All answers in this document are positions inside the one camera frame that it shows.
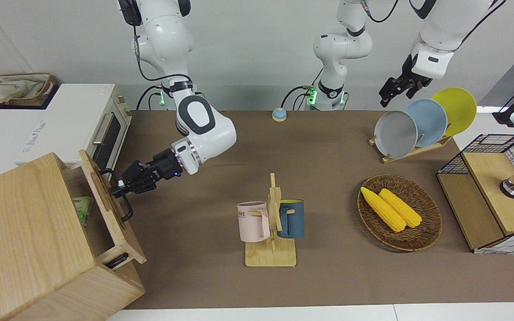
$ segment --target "pink mug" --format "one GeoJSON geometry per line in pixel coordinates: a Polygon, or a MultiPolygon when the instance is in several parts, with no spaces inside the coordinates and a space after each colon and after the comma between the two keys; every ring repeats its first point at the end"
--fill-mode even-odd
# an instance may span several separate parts
{"type": "Polygon", "coordinates": [[[262,201],[237,204],[239,236],[243,242],[259,242],[269,238],[267,203],[262,201]]]}

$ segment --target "brown table mat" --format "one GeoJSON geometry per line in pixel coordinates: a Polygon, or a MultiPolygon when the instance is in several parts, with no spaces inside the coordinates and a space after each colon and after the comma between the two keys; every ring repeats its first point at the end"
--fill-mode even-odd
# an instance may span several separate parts
{"type": "MultiPolygon", "coordinates": [[[[514,255],[472,254],[435,173],[456,145],[387,165],[367,144],[383,112],[228,111],[237,143],[195,175],[130,195],[130,220],[148,262],[136,264],[146,294],[128,309],[377,305],[514,301],[514,255]],[[297,266],[248,268],[236,204],[267,201],[269,173],[284,198],[305,203],[297,266]],[[362,182],[408,177],[439,206],[443,233],[421,252],[397,253],[367,234],[356,209],[362,182]]],[[[135,112],[118,173],[179,140],[175,112],[135,112]]]]}

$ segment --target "blue plate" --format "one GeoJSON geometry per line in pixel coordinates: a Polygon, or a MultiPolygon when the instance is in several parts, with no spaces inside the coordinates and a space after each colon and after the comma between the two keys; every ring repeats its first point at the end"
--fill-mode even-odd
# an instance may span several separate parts
{"type": "Polygon", "coordinates": [[[406,108],[405,112],[416,123],[418,134],[424,135],[416,147],[424,148],[436,144],[445,134],[447,115],[437,102],[431,99],[416,100],[406,108]]]}

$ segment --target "basket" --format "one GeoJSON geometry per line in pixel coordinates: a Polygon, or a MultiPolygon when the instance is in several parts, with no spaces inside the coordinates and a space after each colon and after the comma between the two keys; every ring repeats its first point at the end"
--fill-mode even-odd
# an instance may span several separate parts
{"type": "Polygon", "coordinates": [[[432,246],[441,234],[441,215],[434,200],[414,181],[402,176],[374,176],[362,185],[374,193],[386,188],[410,205],[421,217],[419,226],[394,232],[358,193],[357,205],[362,222],[377,239],[396,250],[413,252],[432,246]]]}
{"type": "Polygon", "coordinates": [[[37,75],[41,77],[45,77],[46,81],[43,85],[43,88],[37,96],[35,97],[29,97],[29,98],[13,98],[5,103],[0,103],[0,106],[2,105],[10,105],[10,106],[41,106],[45,103],[45,100],[49,97],[53,89],[57,85],[57,81],[55,80],[55,77],[51,74],[47,73],[27,73],[27,74],[7,74],[7,75],[0,75],[0,77],[17,77],[17,79],[21,79],[21,77],[26,75],[37,75]]]}

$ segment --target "yellow plate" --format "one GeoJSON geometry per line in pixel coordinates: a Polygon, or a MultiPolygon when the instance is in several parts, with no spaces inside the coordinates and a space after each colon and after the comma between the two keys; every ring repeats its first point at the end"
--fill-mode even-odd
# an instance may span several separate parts
{"type": "Polygon", "coordinates": [[[467,90],[461,88],[446,88],[432,97],[443,107],[447,122],[451,125],[445,131],[445,136],[453,136],[466,130],[477,115],[475,98],[467,90]]]}

